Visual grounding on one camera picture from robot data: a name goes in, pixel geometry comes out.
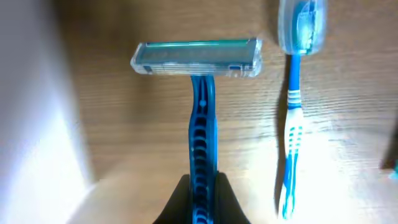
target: wood grain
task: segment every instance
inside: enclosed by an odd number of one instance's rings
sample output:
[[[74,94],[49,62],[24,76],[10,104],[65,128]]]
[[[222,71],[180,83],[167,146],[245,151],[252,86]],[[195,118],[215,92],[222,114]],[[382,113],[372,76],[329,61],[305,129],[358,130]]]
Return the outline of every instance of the wood grain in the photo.
[[[264,39],[255,79],[216,78],[219,166],[251,223],[274,223],[286,113],[277,1],[59,2],[81,120],[99,179],[72,223],[152,223],[189,173],[188,77],[140,76],[138,42]],[[307,120],[297,223],[395,223],[381,162],[398,128],[398,2],[329,2],[326,46],[302,62]]]

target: razor head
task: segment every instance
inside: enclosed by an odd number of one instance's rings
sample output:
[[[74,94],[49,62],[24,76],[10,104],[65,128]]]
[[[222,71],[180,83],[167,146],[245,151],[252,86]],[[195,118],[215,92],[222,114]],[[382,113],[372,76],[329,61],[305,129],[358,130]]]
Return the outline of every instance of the razor head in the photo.
[[[262,67],[262,40],[141,43],[131,59],[140,74],[255,77]]]

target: toothbrush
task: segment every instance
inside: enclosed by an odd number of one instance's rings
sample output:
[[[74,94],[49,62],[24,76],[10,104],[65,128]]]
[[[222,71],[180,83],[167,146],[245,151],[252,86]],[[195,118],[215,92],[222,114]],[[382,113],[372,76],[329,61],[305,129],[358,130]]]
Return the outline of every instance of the toothbrush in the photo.
[[[326,28],[326,0],[281,0],[279,8],[279,45],[290,58],[287,116],[284,133],[285,175],[279,201],[279,218],[290,220],[295,210],[297,161],[303,146],[304,115],[300,94],[302,55],[318,52]]]

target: clear plastic cap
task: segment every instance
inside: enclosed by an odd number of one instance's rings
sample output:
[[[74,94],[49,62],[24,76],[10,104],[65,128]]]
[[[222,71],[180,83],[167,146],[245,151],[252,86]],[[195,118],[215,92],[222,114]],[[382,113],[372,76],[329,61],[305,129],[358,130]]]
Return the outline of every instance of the clear plastic cap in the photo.
[[[322,47],[326,34],[326,0],[280,0],[279,45],[287,54],[310,55]]]

